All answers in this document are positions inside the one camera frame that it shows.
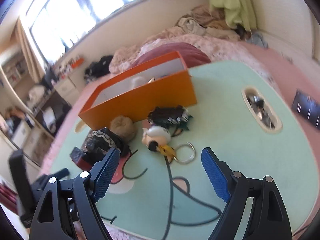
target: metal rivet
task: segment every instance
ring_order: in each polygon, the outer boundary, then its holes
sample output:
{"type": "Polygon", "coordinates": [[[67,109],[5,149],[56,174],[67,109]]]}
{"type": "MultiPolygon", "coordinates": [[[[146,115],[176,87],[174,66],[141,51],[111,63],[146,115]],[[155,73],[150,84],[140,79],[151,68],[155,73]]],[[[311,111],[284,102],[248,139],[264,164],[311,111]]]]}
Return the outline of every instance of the metal rivet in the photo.
{"type": "Polygon", "coordinates": [[[49,183],[55,183],[57,181],[57,178],[56,177],[52,177],[49,179],[49,183]]]}
{"type": "Polygon", "coordinates": [[[236,178],[240,178],[242,176],[242,174],[239,171],[234,171],[233,172],[233,176],[236,177],[236,178]]]}
{"type": "Polygon", "coordinates": [[[83,171],[83,172],[80,173],[80,177],[81,178],[86,178],[88,176],[89,176],[89,172],[87,172],[87,171],[83,171]]]}
{"type": "Polygon", "coordinates": [[[267,181],[267,182],[273,182],[273,178],[270,177],[270,176],[266,176],[266,181],[267,181]]]}

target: table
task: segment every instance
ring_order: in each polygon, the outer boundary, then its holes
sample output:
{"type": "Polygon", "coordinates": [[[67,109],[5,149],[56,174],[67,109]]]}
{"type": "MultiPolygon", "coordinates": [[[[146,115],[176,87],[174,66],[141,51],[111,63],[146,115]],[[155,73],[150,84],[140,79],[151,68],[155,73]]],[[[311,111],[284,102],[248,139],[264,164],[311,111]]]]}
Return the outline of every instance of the table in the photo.
{"type": "MultiPolygon", "coordinates": [[[[188,108],[194,116],[188,124],[190,131],[173,138],[170,145],[189,141],[198,156],[188,165],[169,164],[142,145],[141,122],[136,123],[139,132],[130,147],[133,152],[138,151],[124,165],[125,178],[118,173],[120,182],[110,185],[106,197],[97,203],[100,214],[113,220],[113,226],[144,238],[207,239],[219,211],[225,207],[201,165],[201,150],[211,147],[220,160],[246,177],[272,176],[295,231],[316,201],[319,174],[308,140],[292,112],[268,84],[242,63],[225,61],[189,71],[198,104],[188,108]],[[283,123],[280,133],[266,133],[253,118],[241,94],[247,86],[257,88],[273,107],[283,123]]],[[[76,177],[81,170],[69,154],[74,146],[82,145],[89,128],[78,134],[73,131],[74,128],[51,171],[67,167],[76,177]]],[[[183,158],[190,152],[179,154],[183,158]]],[[[251,204],[248,199],[235,239],[243,237],[251,204]]]]}

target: pink cartoon cheek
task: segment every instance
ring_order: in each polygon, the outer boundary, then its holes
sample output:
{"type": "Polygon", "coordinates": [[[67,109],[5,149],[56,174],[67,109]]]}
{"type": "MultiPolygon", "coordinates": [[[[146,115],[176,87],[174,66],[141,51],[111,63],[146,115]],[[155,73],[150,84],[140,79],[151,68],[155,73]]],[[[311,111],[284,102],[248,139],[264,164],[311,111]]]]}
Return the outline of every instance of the pink cartoon cheek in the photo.
{"type": "Polygon", "coordinates": [[[112,177],[111,184],[117,184],[123,178],[122,167],[123,167],[124,163],[126,162],[126,160],[130,158],[130,156],[131,156],[131,153],[128,154],[126,157],[120,158],[119,165],[116,169],[115,174],[112,177]]]}

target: key ring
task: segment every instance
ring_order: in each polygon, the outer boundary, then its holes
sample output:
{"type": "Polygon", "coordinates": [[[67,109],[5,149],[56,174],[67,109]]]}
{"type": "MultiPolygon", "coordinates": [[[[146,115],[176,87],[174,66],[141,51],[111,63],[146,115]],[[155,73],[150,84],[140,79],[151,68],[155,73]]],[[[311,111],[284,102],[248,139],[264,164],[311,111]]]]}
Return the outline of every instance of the key ring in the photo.
{"type": "Polygon", "coordinates": [[[193,145],[190,143],[190,142],[186,142],[184,144],[181,144],[179,145],[178,147],[176,147],[174,150],[175,152],[177,152],[178,149],[180,149],[181,147],[189,147],[193,150],[193,154],[186,160],[179,160],[177,159],[176,157],[173,157],[174,160],[177,162],[177,163],[180,163],[180,164],[188,164],[188,163],[191,163],[193,161],[193,159],[196,157],[196,149],[193,147],[193,145]]]}

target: beige curtain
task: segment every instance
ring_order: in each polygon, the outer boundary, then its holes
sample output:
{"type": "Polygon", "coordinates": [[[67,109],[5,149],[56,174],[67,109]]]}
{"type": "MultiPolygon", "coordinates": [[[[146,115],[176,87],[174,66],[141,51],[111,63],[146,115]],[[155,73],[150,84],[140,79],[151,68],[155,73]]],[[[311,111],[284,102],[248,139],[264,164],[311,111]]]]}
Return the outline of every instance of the beige curtain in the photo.
{"type": "Polygon", "coordinates": [[[20,18],[17,20],[14,32],[26,59],[29,74],[35,83],[39,83],[45,72],[42,66],[39,64],[36,55],[33,53],[20,18]]]}

